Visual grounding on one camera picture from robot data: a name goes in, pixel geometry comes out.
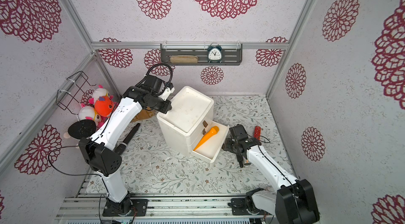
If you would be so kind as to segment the white three-drawer cabinet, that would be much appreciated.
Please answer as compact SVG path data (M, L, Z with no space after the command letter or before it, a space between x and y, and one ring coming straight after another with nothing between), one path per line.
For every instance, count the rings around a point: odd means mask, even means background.
M172 99L172 109L158 113L158 123L166 144L189 157L213 121L214 100L189 87L182 88Z

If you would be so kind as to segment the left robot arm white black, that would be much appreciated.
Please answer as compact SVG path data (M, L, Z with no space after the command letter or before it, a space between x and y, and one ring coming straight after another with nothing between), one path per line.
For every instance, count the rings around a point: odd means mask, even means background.
M101 178L110 201L119 204L129 194L120 173L122 157L115 152L121 134L132 119L147 107L164 114L170 111L171 102L167 98L173 92L173 84L169 84L162 93L135 86L128 88L108 121L96 133L80 140L79 148L85 162Z

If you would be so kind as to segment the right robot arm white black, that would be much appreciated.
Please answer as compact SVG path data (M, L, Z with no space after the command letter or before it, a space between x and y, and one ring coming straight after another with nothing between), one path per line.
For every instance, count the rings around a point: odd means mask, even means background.
M320 220L316 198L308 180L298 180L289 174L266 152L255 138L234 140L227 138L224 151L245 158L270 182L276 195L263 188L246 193L245 198L233 198L228 204L234 215L269 213L280 224L315 224Z

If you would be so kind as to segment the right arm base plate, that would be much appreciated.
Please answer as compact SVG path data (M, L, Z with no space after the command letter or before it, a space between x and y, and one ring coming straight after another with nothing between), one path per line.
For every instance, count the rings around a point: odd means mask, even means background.
M265 214L263 210L259 210L254 206L252 199L249 197L232 198L228 206L231 207L234 216L257 216Z

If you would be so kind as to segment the white bottom drawer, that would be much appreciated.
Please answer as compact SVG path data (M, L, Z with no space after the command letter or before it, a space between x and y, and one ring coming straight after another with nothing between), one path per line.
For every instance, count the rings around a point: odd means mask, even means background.
M214 165L214 162L222 148L222 145L225 141L225 138L229 132L229 126L225 126L216 122L213 122L207 130L205 130L205 134L209 132L209 130L213 127L217 126L219 127L219 132L211 137L207 142L205 142L200 148L198 148L196 151L191 151L191 155L193 157L199 158L207 163L212 167Z

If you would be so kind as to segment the red glitter microphone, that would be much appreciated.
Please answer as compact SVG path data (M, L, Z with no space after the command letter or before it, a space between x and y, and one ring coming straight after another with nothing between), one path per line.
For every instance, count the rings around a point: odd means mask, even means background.
M261 138L261 131L262 131L262 128L260 126L256 126L254 129L254 137L258 140L260 140L260 138Z

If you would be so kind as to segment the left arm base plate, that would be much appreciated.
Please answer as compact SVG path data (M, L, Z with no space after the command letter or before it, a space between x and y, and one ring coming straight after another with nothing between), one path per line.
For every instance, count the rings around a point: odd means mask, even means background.
M127 199L121 203L116 203L107 199L102 216L103 217L144 217L146 215L149 200L147 199Z

